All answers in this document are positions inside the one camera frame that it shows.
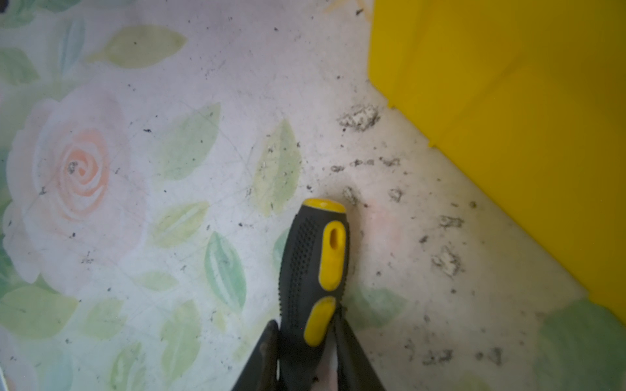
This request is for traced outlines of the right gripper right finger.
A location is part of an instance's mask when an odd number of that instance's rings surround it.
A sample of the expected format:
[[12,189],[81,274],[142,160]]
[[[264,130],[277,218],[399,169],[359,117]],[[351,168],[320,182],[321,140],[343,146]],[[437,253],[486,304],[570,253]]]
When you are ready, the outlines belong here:
[[378,374],[347,321],[344,307],[334,315],[339,391],[384,391]]

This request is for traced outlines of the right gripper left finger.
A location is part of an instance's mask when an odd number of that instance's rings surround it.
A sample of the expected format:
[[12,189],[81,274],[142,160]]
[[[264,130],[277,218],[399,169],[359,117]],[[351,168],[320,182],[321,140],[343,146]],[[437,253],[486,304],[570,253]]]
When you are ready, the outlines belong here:
[[232,391],[277,390],[279,325],[270,320],[238,376]]

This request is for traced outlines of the black yellow handled screwdriver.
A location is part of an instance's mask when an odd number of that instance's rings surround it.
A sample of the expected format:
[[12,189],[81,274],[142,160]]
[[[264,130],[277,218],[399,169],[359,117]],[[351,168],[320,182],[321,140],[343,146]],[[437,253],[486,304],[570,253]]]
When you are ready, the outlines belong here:
[[279,278],[279,390],[310,390],[345,290],[350,229],[344,205],[310,198],[295,215]]

